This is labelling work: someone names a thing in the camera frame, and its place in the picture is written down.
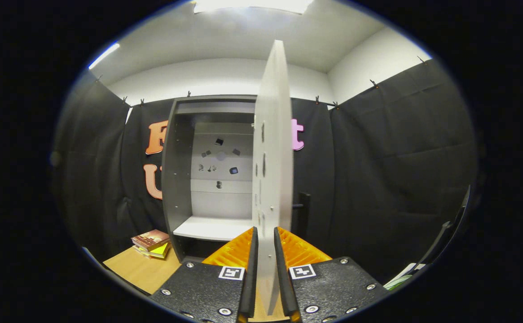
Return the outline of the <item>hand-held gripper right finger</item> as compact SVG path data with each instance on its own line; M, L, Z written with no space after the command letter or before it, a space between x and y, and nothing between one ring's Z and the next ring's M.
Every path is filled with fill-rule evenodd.
M333 259L286 229L274 229L274 247L282 309L292 323L341 323L389 296L350 257Z

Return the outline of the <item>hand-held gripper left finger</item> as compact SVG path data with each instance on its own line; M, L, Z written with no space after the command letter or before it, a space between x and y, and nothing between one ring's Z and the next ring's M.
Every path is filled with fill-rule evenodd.
M194 323L247 323L255 314L258 250L251 227L203 261L181 264L150 298Z

